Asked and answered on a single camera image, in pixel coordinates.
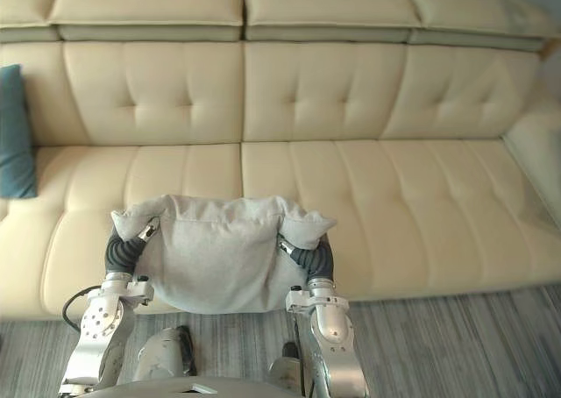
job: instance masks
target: gray cushion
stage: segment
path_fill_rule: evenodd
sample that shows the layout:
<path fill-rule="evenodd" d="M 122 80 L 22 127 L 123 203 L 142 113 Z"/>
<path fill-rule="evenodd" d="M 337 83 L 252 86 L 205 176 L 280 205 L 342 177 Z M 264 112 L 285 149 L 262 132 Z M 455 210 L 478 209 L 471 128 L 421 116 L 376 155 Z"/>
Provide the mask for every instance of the gray cushion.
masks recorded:
<path fill-rule="evenodd" d="M 137 274 L 151 278 L 161 299 L 203 314 L 282 308 L 290 287 L 302 285 L 306 274 L 277 249 L 277 233 L 314 249 L 336 223 L 279 196 L 227 202 L 164 195 L 112 217 L 124 239 L 160 217 Z"/>

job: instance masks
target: teal pillow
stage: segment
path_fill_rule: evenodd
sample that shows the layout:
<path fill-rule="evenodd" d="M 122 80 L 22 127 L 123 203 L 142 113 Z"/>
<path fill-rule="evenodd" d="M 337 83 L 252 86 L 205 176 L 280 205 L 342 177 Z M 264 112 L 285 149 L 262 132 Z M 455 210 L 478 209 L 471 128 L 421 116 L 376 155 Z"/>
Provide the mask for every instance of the teal pillow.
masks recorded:
<path fill-rule="evenodd" d="M 0 196 L 37 196 L 21 67 L 0 68 Z"/>

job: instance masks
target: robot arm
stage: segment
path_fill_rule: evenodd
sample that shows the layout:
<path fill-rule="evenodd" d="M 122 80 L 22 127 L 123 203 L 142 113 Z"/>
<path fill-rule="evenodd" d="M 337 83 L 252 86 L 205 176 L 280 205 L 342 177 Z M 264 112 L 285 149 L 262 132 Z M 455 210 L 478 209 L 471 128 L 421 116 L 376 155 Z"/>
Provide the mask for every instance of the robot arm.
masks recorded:
<path fill-rule="evenodd" d="M 67 364 L 59 397 L 74 397 L 117 384 L 124 346 L 134 327 L 134 309 L 147 305 L 154 290 L 147 278 L 132 274 L 150 237 L 158 230 L 153 219 L 139 235 L 124 242 L 111 236 L 105 256 L 107 274 L 100 288 L 88 294 L 89 306 L 80 321 L 80 339 Z"/>
<path fill-rule="evenodd" d="M 354 331 L 346 315 L 349 303 L 337 296 L 333 255 L 327 239 L 313 250 L 298 249 L 284 238 L 279 248 L 308 270 L 308 289 L 293 288 L 286 309 L 309 315 L 316 396 L 368 398 L 370 393 L 354 350 Z"/>

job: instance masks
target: cream leather sofa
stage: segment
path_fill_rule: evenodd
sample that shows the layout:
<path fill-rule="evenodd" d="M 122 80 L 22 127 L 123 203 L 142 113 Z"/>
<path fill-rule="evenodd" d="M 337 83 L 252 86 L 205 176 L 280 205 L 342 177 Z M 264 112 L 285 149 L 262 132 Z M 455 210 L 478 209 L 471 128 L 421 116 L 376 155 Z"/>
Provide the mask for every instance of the cream leather sofa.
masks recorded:
<path fill-rule="evenodd" d="M 57 317 L 102 279 L 110 211 L 162 194 L 335 217 L 353 300 L 561 280 L 561 109 L 536 80 L 555 24 L 535 5 L 0 1 L 39 177 L 0 199 L 4 317 Z"/>

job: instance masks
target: wooden floor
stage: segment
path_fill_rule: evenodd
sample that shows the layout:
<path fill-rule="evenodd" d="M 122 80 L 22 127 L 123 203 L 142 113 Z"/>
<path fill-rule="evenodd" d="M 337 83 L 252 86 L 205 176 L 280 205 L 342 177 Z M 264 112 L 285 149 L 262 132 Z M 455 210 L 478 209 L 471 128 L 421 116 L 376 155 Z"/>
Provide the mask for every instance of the wooden floor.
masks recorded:
<path fill-rule="evenodd" d="M 373 396 L 561 397 L 561 286 L 354 303 L 357 350 Z M 284 312 L 138 316 L 122 381 L 154 332 L 188 324 L 199 373 L 263 380 L 284 342 Z M 58 322 L 0 323 L 0 397 L 56 396 L 77 334 Z"/>

